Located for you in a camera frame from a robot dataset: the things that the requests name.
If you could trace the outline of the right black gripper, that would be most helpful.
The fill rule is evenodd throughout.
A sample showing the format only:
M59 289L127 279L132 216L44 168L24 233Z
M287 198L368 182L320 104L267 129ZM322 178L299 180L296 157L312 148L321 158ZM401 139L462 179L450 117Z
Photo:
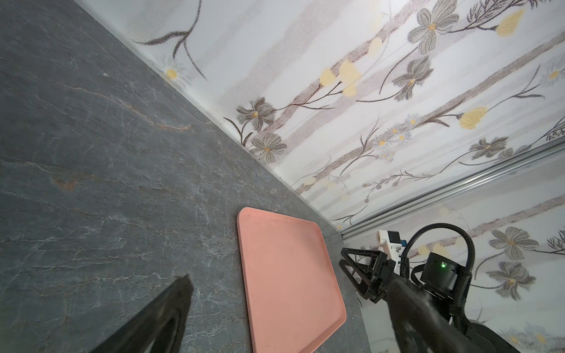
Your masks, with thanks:
M394 274L396 262L377 249L341 250L339 267L365 300L377 303L384 298Z

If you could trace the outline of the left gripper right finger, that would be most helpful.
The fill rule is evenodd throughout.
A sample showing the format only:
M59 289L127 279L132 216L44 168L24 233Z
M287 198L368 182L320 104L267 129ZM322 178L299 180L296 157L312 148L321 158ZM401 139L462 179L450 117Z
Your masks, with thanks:
M401 352L482 351L400 279L390 282L385 301Z

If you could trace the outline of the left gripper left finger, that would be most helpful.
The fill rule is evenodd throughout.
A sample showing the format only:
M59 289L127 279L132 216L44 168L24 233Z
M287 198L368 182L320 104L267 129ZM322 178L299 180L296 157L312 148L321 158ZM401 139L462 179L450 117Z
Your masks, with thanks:
M94 352L179 352L191 307L190 276L177 278Z

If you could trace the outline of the pink plastic tray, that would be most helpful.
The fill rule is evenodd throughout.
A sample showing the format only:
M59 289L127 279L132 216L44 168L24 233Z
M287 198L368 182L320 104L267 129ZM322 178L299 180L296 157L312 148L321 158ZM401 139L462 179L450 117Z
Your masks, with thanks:
M347 320L319 226L245 207L237 218L254 352L314 352Z

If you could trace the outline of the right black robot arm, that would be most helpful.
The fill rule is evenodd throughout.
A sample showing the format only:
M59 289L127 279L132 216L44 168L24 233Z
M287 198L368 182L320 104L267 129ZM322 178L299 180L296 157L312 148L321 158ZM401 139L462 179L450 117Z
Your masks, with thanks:
M464 265L430 253L424 264L410 267L412 246L434 229L448 229L462 237ZM386 302L401 352L515 352L497 333L466 317L474 264L472 238L446 223L425 226L409 241L398 232L380 231L374 249L343 248L339 261L361 298Z

